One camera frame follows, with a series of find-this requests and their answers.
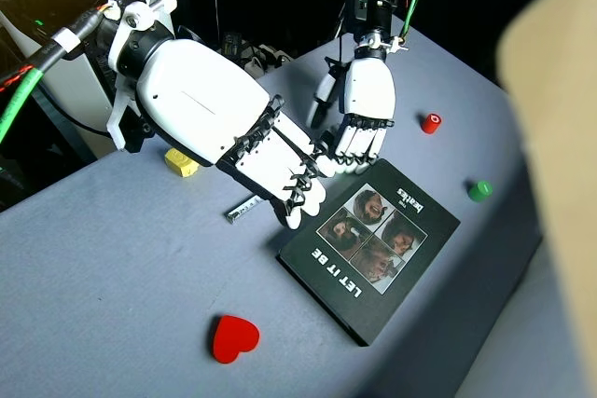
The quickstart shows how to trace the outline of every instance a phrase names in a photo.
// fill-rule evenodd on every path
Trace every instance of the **yellow block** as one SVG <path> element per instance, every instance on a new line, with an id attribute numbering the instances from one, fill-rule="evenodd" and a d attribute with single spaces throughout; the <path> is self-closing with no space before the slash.
<path id="1" fill-rule="evenodd" d="M 164 159 L 166 160 L 166 165 L 181 177 L 189 177 L 199 169 L 199 163 L 174 148 L 166 153 Z"/>

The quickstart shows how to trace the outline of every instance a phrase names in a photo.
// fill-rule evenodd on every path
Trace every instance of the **heart-shaped object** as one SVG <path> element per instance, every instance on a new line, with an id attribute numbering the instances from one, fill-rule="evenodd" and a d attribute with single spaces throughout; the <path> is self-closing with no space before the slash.
<path id="1" fill-rule="evenodd" d="M 235 316 L 222 316 L 215 329 L 214 357 L 230 364 L 242 352 L 253 350 L 259 342 L 259 330 L 249 321 Z"/>

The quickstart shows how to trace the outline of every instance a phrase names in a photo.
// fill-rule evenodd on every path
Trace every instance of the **album cover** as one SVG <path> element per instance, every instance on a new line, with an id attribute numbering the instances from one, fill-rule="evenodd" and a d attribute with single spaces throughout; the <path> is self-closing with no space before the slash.
<path id="1" fill-rule="evenodd" d="M 278 254 L 360 345 L 370 345 L 460 221 L 379 160 Z"/>

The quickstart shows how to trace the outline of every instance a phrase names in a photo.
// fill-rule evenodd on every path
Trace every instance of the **table surface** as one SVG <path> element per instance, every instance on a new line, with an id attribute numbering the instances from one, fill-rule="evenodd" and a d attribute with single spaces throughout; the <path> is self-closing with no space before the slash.
<path id="1" fill-rule="evenodd" d="M 395 20 L 395 31 L 399 26 Z M 345 61 L 352 45 L 344 36 Z M 504 92 L 414 30 L 409 47 L 387 61 L 396 125 L 382 157 L 461 225 L 371 347 L 358 347 L 276 261 L 293 233 L 281 228 L 270 204 L 232 226 L 224 213 L 250 193 L 215 168 L 177 177 L 163 162 L 169 146 L 154 138 L 139 154 L 111 154 L 0 214 L 0 395 L 353 396 L 385 366 L 396 374 L 376 382 L 384 391 L 423 396 L 434 381 L 415 379 L 418 365 L 435 366 L 425 373 L 437 376 L 435 395 L 425 396 L 453 394 L 538 234 L 535 228 L 526 238 L 521 230 L 507 251 L 492 249 L 503 231 L 490 240 L 481 235 L 495 219 L 506 227 L 524 221 L 500 212 L 508 200 L 525 210 L 526 222 L 535 220 L 528 185 L 523 195 L 513 192 L 523 158 Z M 326 73 L 325 56 L 338 57 L 337 41 L 259 82 L 285 97 L 291 117 L 304 120 Z M 418 116 L 430 112 L 443 119 L 434 135 L 419 127 Z M 478 179 L 494 190 L 481 204 L 465 190 L 466 181 Z M 327 180 L 329 196 L 350 182 L 348 175 Z M 479 257 L 481 251 L 497 258 Z M 461 275 L 460 266 L 469 270 Z M 492 276 L 492 266 L 503 275 Z M 429 317 L 447 293 L 440 307 L 452 313 Z M 464 308 L 475 303 L 482 303 L 478 322 Z M 230 365 L 209 351 L 210 330 L 222 314 L 242 316 L 261 331 L 258 348 Z M 449 315 L 444 329 L 452 333 L 439 339 L 435 330 L 412 332 L 441 327 L 426 322 L 448 319 L 442 315 Z M 454 332 L 462 340 L 452 340 Z M 414 354 L 388 365 L 412 337 L 422 337 L 409 349 Z"/>

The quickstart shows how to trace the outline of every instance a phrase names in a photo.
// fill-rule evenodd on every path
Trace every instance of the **red cylinder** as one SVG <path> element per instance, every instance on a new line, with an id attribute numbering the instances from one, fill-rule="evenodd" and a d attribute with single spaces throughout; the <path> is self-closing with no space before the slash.
<path id="1" fill-rule="evenodd" d="M 433 134 L 439 125 L 441 125 L 441 117 L 438 114 L 429 114 L 421 125 L 421 129 L 427 134 Z"/>

